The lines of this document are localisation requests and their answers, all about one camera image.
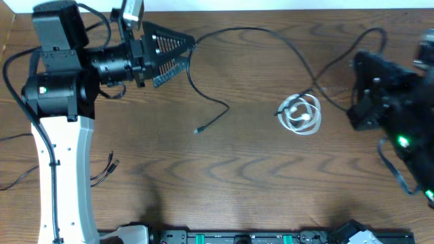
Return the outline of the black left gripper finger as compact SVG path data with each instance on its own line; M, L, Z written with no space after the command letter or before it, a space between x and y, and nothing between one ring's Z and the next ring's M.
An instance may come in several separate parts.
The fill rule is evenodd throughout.
M144 21L142 27L144 35L141 37L141 42L145 64L161 66L195 46L195 38L192 35L180 33L149 21Z
M153 86L160 87L186 69L186 56L180 56L162 64L153 71Z

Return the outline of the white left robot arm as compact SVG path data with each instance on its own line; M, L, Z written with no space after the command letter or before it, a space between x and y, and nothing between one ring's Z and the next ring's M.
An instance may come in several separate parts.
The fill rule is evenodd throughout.
M40 243L150 243L143 224L128 224L109 234L96 228L92 209L90 148L96 98L101 86L151 80L159 87L182 71L184 53L195 39L142 19L142 1L124 1L104 23L116 22L121 43L89 47L75 1L49 1L33 9L45 72L31 75L22 88L25 106L35 116L38 150Z

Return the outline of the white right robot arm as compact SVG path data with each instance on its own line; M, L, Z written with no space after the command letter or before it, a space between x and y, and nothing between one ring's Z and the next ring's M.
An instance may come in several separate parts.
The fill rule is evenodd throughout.
M357 52L353 64L357 99L347 111L353 129L383 130L416 188L410 190L386 157L384 164L407 195L422 192L432 206L433 81L372 52Z

